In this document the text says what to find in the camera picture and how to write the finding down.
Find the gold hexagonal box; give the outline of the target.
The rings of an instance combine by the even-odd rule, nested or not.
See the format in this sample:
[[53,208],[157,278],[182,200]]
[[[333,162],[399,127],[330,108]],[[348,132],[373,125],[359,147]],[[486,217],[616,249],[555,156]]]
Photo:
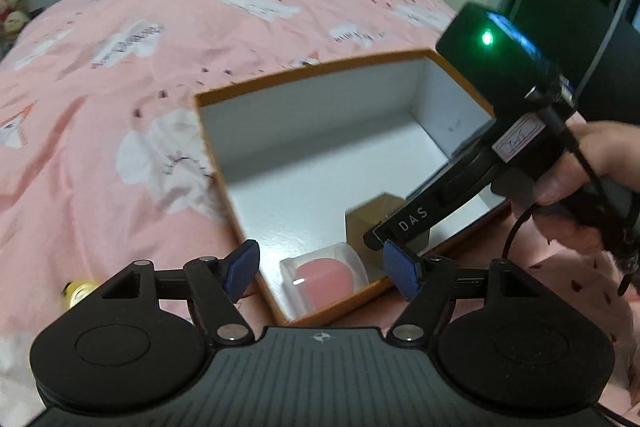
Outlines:
[[367,268],[378,270],[384,269],[383,247],[387,241],[421,254],[430,241],[432,225],[423,204],[388,193],[345,213],[347,244]]

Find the pink item in clear case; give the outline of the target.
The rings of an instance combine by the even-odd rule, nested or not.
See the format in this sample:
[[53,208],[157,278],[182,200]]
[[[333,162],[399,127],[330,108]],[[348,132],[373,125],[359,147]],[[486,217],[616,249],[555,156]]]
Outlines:
[[280,270],[296,319],[332,306],[369,285],[359,255],[346,243],[283,259]]

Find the orange white cardboard box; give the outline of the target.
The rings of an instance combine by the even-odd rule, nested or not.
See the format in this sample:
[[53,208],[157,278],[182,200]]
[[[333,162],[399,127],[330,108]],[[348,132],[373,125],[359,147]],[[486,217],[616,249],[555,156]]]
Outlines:
[[234,233],[259,243],[258,287],[290,326],[328,324],[390,282],[367,267],[321,308],[285,265],[344,242],[350,210],[408,196],[491,114],[432,49],[287,69],[199,93],[195,105]]

